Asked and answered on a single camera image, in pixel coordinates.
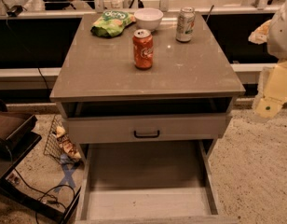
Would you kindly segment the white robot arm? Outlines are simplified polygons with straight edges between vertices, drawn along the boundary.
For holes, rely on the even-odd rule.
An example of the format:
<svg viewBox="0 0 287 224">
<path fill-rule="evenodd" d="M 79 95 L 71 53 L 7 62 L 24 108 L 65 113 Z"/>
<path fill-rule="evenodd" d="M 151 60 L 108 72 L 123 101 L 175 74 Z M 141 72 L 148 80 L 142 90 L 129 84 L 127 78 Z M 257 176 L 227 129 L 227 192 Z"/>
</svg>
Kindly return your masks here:
<svg viewBox="0 0 287 224">
<path fill-rule="evenodd" d="M 287 60 L 287 0 L 273 15 L 248 37 L 254 44 L 266 43 L 267 52 L 280 60 Z"/>
</svg>

